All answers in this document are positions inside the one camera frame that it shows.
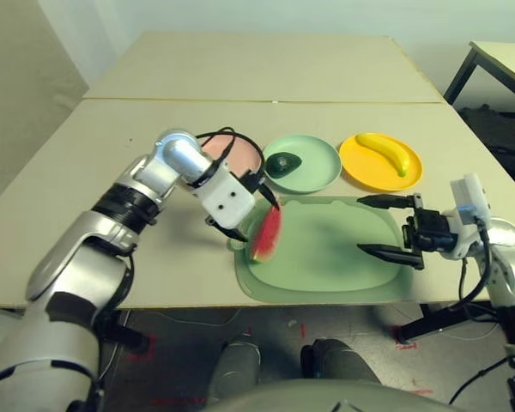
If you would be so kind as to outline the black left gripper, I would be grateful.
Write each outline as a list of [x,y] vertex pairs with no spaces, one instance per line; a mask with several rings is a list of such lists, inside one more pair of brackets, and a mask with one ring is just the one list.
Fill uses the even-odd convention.
[[[280,209],[276,196],[265,183],[262,183],[257,189],[259,193],[270,203],[272,207],[276,208],[277,210]],[[218,231],[226,235],[229,239],[235,239],[244,243],[248,241],[248,238],[238,228],[224,228],[220,226],[211,216],[208,216],[205,219],[205,222],[208,226],[216,228]]]

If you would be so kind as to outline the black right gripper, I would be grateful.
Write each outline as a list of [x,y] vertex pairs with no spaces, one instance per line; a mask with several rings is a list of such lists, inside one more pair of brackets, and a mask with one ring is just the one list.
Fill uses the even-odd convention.
[[397,196],[390,194],[369,195],[357,199],[358,203],[376,209],[410,209],[412,216],[406,219],[402,226],[404,246],[400,247],[381,244],[358,244],[365,253],[385,262],[401,264],[413,269],[423,269],[422,253],[450,252],[455,247],[455,234],[451,232],[447,218],[439,211],[424,209],[421,196]]

